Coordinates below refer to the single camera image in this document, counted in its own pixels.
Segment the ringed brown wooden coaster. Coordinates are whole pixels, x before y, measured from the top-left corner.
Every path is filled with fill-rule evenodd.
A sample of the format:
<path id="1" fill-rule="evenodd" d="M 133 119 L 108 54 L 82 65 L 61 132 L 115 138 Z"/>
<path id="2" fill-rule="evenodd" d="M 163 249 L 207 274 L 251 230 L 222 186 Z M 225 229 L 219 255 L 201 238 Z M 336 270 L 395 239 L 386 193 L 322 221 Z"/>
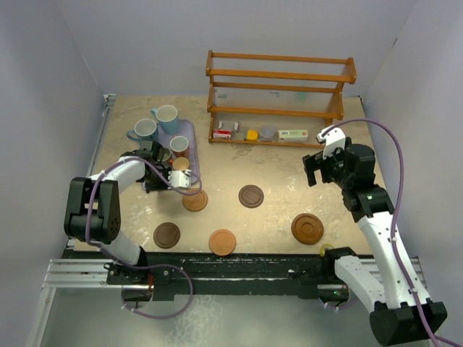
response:
<path id="1" fill-rule="evenodd" d="M 322 239 L 324 226 L 317 216 L 310 213 L 301 213 L 292 221 L 291 231 L 298 242 L 313 245 Z"/>

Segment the dark walnut coaster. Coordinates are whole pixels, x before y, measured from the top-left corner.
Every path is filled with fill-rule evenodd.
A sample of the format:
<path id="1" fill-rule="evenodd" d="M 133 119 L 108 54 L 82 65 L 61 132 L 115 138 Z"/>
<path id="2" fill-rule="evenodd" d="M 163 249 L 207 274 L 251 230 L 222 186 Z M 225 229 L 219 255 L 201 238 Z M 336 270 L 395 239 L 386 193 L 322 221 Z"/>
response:
<path id="1" fill-rule="evenodd" d="M 262 204 L 264 193 L 256 185 L 246 185 L 240 189 L 238 199 L 245 207 L 254 208 Z"/>

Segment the light wood coaster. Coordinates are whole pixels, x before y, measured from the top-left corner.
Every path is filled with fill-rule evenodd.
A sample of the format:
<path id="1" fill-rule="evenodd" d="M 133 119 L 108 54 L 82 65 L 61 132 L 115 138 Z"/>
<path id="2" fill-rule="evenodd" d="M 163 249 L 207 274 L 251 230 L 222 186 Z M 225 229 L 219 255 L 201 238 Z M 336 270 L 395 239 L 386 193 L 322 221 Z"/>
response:
<path id="1" fill-rule="evenodd" d="M 182 198 L 182 204 L 185 209 L 191 212 L 199 212 L 208 204 L 208 195 L 198 188 L 190 189 L 187 195 Z"/>

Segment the dark brown coaster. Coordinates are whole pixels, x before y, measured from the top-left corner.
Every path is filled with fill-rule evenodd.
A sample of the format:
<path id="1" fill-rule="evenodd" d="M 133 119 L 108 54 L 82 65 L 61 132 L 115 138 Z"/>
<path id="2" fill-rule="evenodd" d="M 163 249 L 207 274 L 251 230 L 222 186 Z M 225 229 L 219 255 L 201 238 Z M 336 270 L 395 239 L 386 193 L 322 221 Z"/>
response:
<path id="1" fill-rule="evenodd" d="M 180 239 L 179 227 L 170 222 L 158 225 L 153 233 L 155 244 L 163 249 L 169 249 L 175 246 Z"/>

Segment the orange terracotta coaster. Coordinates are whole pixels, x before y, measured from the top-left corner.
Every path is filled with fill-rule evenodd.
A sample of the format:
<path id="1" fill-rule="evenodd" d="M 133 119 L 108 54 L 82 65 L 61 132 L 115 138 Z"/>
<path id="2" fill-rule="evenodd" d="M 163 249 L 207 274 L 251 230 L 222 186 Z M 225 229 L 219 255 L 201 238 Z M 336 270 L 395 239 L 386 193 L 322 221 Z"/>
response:
<path id="1" fill-rule="evenodd" d="M 237 241 L 234 234 L 227 229 L 218 229 L 214 231 L 209 238 L 209 248 L 212 253 L 224 257 L 231 254 Z"/>

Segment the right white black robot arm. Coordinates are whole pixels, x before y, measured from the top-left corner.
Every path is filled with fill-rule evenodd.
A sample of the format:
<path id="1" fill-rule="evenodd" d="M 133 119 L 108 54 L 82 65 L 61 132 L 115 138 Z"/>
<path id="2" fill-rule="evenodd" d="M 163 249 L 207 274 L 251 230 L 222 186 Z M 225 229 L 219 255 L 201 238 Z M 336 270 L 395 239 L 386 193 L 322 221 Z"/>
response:
<path id="1" fill-rule="evenodd" d="M 367 239 L 381 276 L 373 277 L 360 258 L 343 247 L 325 253 L 323 277 L 348 285 L 368 310 L 371 330 L 382 346 L 433 338 L 447 311 L 442 302 L 431 299 L 392 225 L 394 206 L 375 183 L 373 149 L 348 144 L 330 155 L 306 155 L 302 162 L 310 186 L 319 171 L 323 182 L 341 188 L 344 206 Z"/>

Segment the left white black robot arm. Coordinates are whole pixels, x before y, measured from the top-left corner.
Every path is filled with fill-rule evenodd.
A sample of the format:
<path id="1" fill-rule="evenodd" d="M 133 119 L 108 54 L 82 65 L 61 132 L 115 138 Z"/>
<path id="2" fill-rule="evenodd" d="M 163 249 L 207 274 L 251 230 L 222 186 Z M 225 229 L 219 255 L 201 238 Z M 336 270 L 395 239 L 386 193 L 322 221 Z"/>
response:
<path id="1" fill-rule="evenodd" d="M 132 283 L 142 283 L 149 267 L 145 250 L 121 231 L 119 194 L 135 182 L 145 192 L 168 189 L 171 169 L 163 164 L 163 146 L 143 140 L 140 148 L 125 152 L 110 168 L 89 177 L 76 177 L 69 184 L 64 232 L 99 248 L 124 265 L 123 273 Z"/>

